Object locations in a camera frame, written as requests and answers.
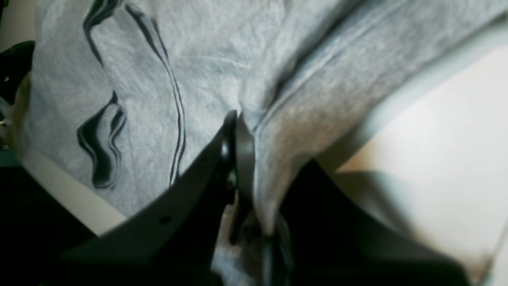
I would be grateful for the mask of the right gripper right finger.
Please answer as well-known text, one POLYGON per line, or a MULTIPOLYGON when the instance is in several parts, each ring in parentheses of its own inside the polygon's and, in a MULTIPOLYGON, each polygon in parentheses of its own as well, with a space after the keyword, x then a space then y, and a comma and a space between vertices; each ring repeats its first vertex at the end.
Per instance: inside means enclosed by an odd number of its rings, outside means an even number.
POLYGON ((262 254, 264 286, 469 285, 458 262, 377 222, 314 160, 291 184, 262 254))

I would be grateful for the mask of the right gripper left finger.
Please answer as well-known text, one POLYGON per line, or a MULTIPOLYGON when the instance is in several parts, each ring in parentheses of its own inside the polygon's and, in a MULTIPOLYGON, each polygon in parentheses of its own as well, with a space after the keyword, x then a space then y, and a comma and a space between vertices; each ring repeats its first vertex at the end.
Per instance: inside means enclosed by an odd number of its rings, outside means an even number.
POLYGON ((211 270, 221 218, 234 203, 237 112, 156 201, 47 263, 44 286, 221 286, 211 270))

